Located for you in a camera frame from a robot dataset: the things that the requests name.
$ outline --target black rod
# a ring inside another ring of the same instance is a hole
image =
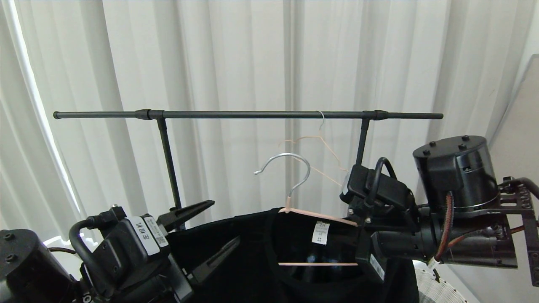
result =
[[[356,164],[361,165],[363,162],[363,152],[365,151],[365,143],[367,142],[367,131],[369,130],[369,119],[361,120],[360,143],[357,145]]]
[[[385,111],[323,112],[326,119],[442,119],[440,113],[388,113]],[[319,112],[248,112],[248,111],[158,111],[141,109],[134,112],[54,112],[55,119],[71,118],[138,118],[166,119],[320,119]]]
[[[170,151],[170,142],[168,140],[167,123],[165,119],[157,119],[157,125],[159,126],[159,133],[161,134],[161,143],[163,144],[163,151],[165,152],[165,162],[167,163],[167,170],[169,173],[170,186],[172,187],[172,196],[174,198],[174,205],[177,209],[182,208],[182,203],[179,199],[178,182],[176,181],[176,173],[174,172],[174,162],[172,160],[172,152]]]

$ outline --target vertical blind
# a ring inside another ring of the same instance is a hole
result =
[[[54,111],[443,112],[441,121],[370,126],[364,164],[389,158],[421,199],[412,151],[441,137],[493,136],[510,101],[534,5],[2,1],[2,224],[32,228],[45,239],[65,235],[81,217],[112,204],[130,215],[158,215],[173,206],[154,122],[53,120]],[[52,143],[32,105],[38,101]],[[283,205],[304,167],[279,159],[259,176],[253,171],[284,151],[301,154],[336,181],[313,172],[294,205],[344,215],[339,183],[355,162],[361,121],[327,120],[320,128],[338,161],[319,139],[283,143],[317,136],[321,123],[169,120],[183,205],[216,201],[191,225]]]

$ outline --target clothes hanger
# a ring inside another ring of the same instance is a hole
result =
[[[279,212],[285,212],[285,213],[295,212],[297,214],[302,214],[302,215],[311,216],[311,217],[315,217],[315,218],[341,222],[341,223],[344,223],[344,224],[348,224],[348,225],[352,225],[352,226],[357,227],[357,223],[346,220],[346,219],[341,219],[341,218],[337,218],[337,217],[333,217],[333,216],[319,214],[317,212],[306,211],[306,210],[301,210],[301,209],[291,208],[290,207],[290,203],[291,203],[291,200],[292,200],[292,193],[294,192],[294,189],[296,189],[298,186],[305,183],[305,181],[307,180],[307,178],[310,175],[310,164],[309,164],[309,161],[307,161],[307,159],[305,159],[304,157],[302,157],[302,156],[300,156],[298,154],[293,154],[293,153],[281,153],[281,154],[275,155],[275,156],[269,158],[266,161],[266,163],[262,166],[262,168],[260,170],[255,171],[254,174],[258,175],[259,173],[262,173],[264,171],[264,169],[266,168],[266,166],[271,161],[273,161],[273,160],[275,160],[275,159],[277,159],[279,157],[285,157],[285,156],[294,157],[294,158],[302,161],[303,163],[305,163],[305,165],[307,166],[307,173],[305,174],[305,177],[303,178],[303,180],[301,180],[298,184],[294,185],[294,187],[292,187],[292,189],[288,192],[288,196],[286,197],[285,207],[280,209]],[[357,266],[357,263],[279,262],[279,265],[285,265],[285,266]]]

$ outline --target black garment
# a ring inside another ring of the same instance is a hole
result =
[[[367,281],[358,266],[279,266],[280,261],[306,261],[307,256],[319,258],[316,262],[347,263],[353,259],[349,260],[351,248],[339,240],[346,228],[328,221],[335,237],[328,236],[328,245],[319,250],[316,247],[322,245],[310,241],[314,224],[322,220],[278,211],[238,216],[169,235],[172,254],[187,272],[240,236],[240,245],[213,275],[202,285],[193,286],[195,294],[188,303],[419,301],[411,261],[389,260],[383,285]]]

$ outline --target bolt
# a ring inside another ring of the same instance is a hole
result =
[[[16,254],[10,254],[9,256],[5,257],[5,261],[7,263],[15,262],[15,260],[17,260]]]

